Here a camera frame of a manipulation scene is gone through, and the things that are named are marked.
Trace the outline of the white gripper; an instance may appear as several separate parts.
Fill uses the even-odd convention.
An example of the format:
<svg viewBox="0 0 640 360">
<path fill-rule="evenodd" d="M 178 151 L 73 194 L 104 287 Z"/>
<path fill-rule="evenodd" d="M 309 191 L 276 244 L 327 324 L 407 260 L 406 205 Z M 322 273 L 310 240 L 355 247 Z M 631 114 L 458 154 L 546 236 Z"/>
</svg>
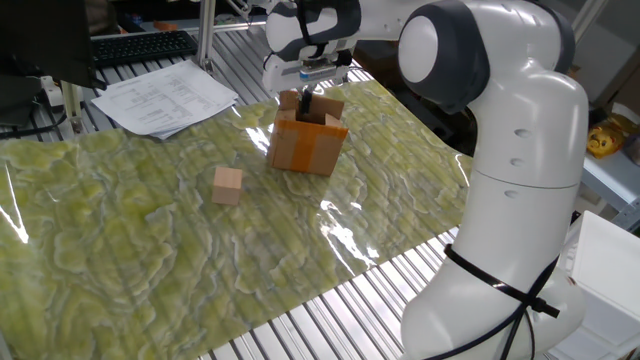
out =
<svg viewBox="0 0 640 360">
<path fill-rule="evenodd" d="M 324 81 L 340 80 L 349 70 L 349 65 L 337 65 L 337 59 L 332 58 L 284 61 L 276 55 L 270 55 L 264 64 L 263 85 L 274 92 L 304 88 Z M 302 115 L 310 113 L 312 100 L 313 90 L 308 87 L 302 92 L 299 102 Z"/>
</svg>

